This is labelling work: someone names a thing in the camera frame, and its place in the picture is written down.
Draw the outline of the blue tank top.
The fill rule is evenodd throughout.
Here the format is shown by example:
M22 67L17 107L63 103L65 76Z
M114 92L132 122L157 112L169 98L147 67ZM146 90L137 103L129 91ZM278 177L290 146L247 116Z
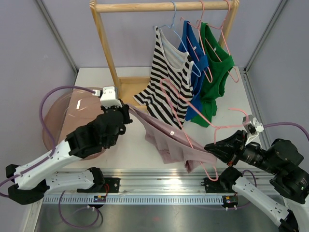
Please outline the blue tank top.
M195 34L192 30L192 26L189 21L183 22L182 42L178 46L178 50L181 52L188 52L194 65L191 72L191 86L193 88L193 98L190 103L200 112L202 112L202 103L200 100L200 91L205 79L203 70L207 70L208 58L203 53L202 48L197 41Z

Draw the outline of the black white striped tank top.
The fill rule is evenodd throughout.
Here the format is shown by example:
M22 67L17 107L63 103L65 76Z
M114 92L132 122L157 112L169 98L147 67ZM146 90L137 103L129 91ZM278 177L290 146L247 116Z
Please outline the black white striped tank top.
M148 113L176 128L185 122L188 103L193 98L191 72L194 62L188 52L181 52L155 27L155 46L147 87L134 95Z

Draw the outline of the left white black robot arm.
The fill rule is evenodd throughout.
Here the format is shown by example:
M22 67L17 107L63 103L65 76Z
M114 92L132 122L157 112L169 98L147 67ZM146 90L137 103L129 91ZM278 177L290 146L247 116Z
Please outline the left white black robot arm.
M103 113L93 121L76 128L55 148L26 165L10 164L6 177L13 182L7 198L27 205L39 201L46 193L75 190L95 193L105 188L100 168L91 167L82 172L59 174L58 170L75 161L114 146L119 135L132 123L129 106L102 108Z

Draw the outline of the pink tank top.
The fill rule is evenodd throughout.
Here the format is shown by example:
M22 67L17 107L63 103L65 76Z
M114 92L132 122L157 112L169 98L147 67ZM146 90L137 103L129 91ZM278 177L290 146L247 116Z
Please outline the pink tank top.
M145 128L145 140L153 144L165 164L183 162L188 173L201 163L216 165L217 158L207 152L184 131L173 127L155 117L130 105L129 112L134 115Z

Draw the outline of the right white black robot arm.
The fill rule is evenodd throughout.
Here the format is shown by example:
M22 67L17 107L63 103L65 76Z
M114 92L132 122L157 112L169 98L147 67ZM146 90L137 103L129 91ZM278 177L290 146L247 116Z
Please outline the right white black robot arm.
M248 142L246 131L238 130L232 136L205 145L228 167L215 182L204 178L204 186L243 195L263 211L280 232L307 232L309 230L309 174L299 167L304 157L289 140L276 139L268 150L257 142ZM265 195L235 168L243 161L273 175L270 184L287 206L282 206Z

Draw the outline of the green tank top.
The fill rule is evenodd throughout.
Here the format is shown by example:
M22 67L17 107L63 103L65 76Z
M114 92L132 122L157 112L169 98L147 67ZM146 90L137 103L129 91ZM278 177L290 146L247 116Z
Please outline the green tank top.
M196 109L207 120L194 112L191 122L202 127L208 127L212 117L217 113L216 99L222 97L225 93L225 83L234 66L234 61L232 56L221 48L211 28L206 23L201 24L200 35L202 39L200 44L203 45L210 68L206 70L206 74L212 74L212 82L204 79L196 106Z

